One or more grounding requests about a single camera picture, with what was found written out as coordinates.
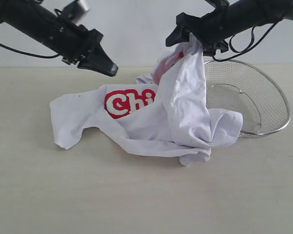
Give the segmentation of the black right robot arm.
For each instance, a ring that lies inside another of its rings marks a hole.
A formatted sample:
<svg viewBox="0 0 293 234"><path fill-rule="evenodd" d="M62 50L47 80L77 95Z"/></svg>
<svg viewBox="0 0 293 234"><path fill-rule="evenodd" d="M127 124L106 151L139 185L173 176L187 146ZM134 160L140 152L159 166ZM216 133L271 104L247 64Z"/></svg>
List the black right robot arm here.
<svg viewBox="0 0 293 234"><path fill-rule="evenodd" d="M226 39L248 29L275 24L287 19L293 21L293 0L209 0L214 10L202 17L180 13L176 27L166 38L166 46L188 42L194 35L204 48L204 55L212 57L217 51L232 49Z"/></svg>

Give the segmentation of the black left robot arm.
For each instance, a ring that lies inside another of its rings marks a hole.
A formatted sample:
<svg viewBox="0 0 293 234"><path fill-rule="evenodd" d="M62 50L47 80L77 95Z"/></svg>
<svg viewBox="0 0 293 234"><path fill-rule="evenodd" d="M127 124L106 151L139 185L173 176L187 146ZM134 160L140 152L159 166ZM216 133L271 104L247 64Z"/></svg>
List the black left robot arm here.
<svg viewBox="0 0 293 234"><path fill-rule="evenodd" d="M0 24L9 24L54 51L55 55L32 54L1 43L0 46L35 58L62 57L67 65L74 64L79 69L114 77L118 66L101 46L103 34L78 24L89 10L84 0L74 0L62 10L55 9L54 12L44 8L40 0L0 0Z"/></svg>

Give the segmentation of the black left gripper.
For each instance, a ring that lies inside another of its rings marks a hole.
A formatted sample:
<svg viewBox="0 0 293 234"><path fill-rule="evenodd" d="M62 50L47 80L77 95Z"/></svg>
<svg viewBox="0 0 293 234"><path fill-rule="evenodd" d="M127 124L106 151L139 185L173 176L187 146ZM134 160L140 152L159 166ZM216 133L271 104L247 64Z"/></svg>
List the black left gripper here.
<svg viewBox="0 0 293 234"><path fill-rule="evenodd" d="M103 34L97 29L88 30L84 25L80 24L73 30L75 35L79 37L76 45L70 45L73 51L69 56L63 56L62 62L67 65L78 62L77 68L94 71L105 76L114 77L118 72L118 66L106 54L100 43Z"/></svg>

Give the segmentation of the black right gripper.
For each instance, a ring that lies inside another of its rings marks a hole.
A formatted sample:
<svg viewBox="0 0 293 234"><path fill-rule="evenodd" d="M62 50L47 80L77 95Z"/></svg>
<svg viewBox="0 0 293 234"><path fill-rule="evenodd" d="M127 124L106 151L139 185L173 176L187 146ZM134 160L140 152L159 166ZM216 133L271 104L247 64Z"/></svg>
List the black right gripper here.
<svg viewBox="0 0 293 234"><path fill-rule="evenodd" d="M208 13L201 18L180 13L176 17L176 27L166 38L165 45L172 47L189 42L190 34L193 34L202 45L204 56L215 56L216 50L227 52L229 44L225 39L218 38L224 32L224 21L224 13Z"/></svg>

